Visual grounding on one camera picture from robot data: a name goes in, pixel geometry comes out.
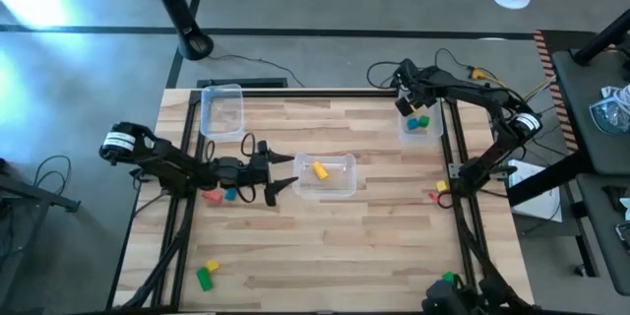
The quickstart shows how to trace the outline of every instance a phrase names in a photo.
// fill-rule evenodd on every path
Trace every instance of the yellow block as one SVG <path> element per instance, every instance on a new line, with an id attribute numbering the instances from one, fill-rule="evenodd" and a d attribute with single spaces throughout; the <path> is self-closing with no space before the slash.
<path id="1" fill-rule="evenodd" d="M 438 192 L 442 193 L 449 190 L 449 184 L 446 181 L 437 181 L 435 183 L 435 188 L 437 188 Z"/>
<path id="2" fill-rule="evenodd" d="M 326 172 L 326 169 L 324 168 L 324 166 L 322 166 L 322 164 L 319 161 L 313 162 L 313 171 L 315 171 L 315 174 L 321 180 L 326 179 L 328 177 L 328 172 Z"/>
<path id="3" fill-rule="evenodd" d="M 217 260 L 210 260 L 206 262 L 206 270 L 208 270 L 208 273 L 212 273 L 213 271 L 216 271 L 218 269 L 219 269 L 219 262 Z"/>

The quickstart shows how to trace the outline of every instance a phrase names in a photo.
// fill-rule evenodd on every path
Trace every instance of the black desk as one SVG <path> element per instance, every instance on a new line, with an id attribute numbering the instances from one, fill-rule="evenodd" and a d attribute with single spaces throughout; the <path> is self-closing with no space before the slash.
<path id="1" fill-rule="evenodd" d="M 589 106 L 600 100 L 600 89 L 606 86 L 625 87 L 623 54 L 603 52 L 588 66 L 574 63 L 568 52 L 552 55 L 567 113 L 579 150 L 544 171 L 508 189 L 510 204 L 518 205 L 544 191 L 576 179 L 583 202 L 570 201 L 574 217 L 588 216 L 599 240 L 615 289 L 630 295 L 630 256 L 623 250 L 614 226 L 623 221 L 601 190 L 614 178 L 617 185 L 630 186 L 630 137 L 602 133 L 593 122 Z M 588 276 L 599 275 L 595 258 L 582 224 L 576 236 Z"/>
<path id="2" fill-rule="evenodd" d="M 581 204 L 592 221 L 612 284 L 619 294 L 630 295 L 630 253 L 625 250 L 614 230 L 617 224 L 624 222 L 624 217 L 612 208 L 608 197 L 601 190 L 604 186 L 612 185 L 627 187 L 630 191 L 630 178 L 579 174 L 576 181 L 582 192 Z"/>
<path id="3" fill-rule="evenodd" d="M 630 138 L 602 133 L 589 111 L 601 99 L 601 88 L 628 85 L 621 67 L 626 58 L 604 52 L 585 67 L 574 63 L 568 52 L 556 52 L 552 58 L 579 150 L 510 188 L 512 206 L 569 182 L 579 173 L 630 175 Z"/>

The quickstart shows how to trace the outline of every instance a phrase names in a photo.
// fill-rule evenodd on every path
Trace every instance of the blue block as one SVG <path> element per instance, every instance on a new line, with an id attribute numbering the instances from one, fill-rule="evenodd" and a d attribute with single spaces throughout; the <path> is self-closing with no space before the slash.
<path id="1" fill-rule="evenodd" d="M 225 196 L 223 197 L 226 201 L 233 201 L 236 199 L 236 189 L 230 188 L 225 192 Z"/>
<path id="2" fill-rule="evenodd" d="M 417 118 L 410 118 L 407 120 L 407 129 L 413 130 L 420 126 L 420 122 Z"/>

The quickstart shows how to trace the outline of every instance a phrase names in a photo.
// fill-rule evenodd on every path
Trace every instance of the tripod leg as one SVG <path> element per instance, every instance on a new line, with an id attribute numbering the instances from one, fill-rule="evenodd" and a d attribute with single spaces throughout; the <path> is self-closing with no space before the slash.
<path id="1" fill-rule="evenodd" d="M 189 60 L 200 60 L 209 56 L 215 44 L 197 26 L 186 0 L 161 1 L 179 36 L 179 53 Z"/>

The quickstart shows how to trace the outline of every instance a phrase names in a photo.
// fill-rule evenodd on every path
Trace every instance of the red block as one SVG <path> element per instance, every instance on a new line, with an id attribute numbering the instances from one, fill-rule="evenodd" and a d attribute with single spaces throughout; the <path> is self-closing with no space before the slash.
<path id="1" fill-rule="evenodd" d="M 206 191 L 203 194 L 204 199 L 212 204 L 221 204 L 223 202 L 223 194 L 217 190 Z"/>

